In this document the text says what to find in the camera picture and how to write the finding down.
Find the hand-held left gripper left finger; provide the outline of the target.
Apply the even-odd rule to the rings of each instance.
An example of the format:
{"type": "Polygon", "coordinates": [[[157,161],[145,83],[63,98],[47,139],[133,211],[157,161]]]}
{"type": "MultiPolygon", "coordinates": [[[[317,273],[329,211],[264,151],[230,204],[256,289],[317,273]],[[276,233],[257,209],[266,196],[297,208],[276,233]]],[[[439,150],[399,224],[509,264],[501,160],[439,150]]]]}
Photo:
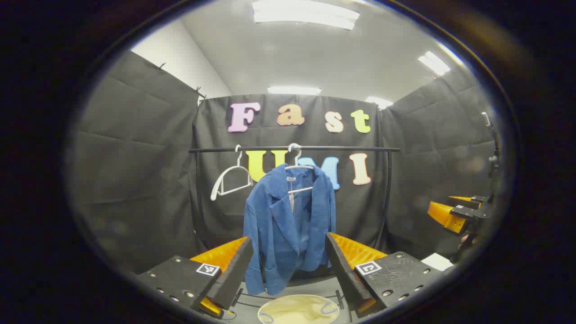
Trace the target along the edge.
{"type": "Polygon", "coordinates": [[[222,319],[234,302],[252,256],[251,238],[242,237],[192,258],[171,256],[136,278],[186,311],[222,319]]]}

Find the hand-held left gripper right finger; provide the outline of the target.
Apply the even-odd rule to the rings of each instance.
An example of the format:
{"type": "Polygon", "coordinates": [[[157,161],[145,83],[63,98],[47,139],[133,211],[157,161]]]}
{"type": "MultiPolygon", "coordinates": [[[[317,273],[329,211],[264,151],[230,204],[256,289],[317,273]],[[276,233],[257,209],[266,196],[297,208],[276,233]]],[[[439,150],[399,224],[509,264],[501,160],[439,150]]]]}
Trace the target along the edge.
{"type": "Polygon", "coordinates": [[[333,232],[325,248],[344,299],[360,319],[401,315],[410,303],[426,300],[447,273],[406,252],[385,254],[333,232]]]}

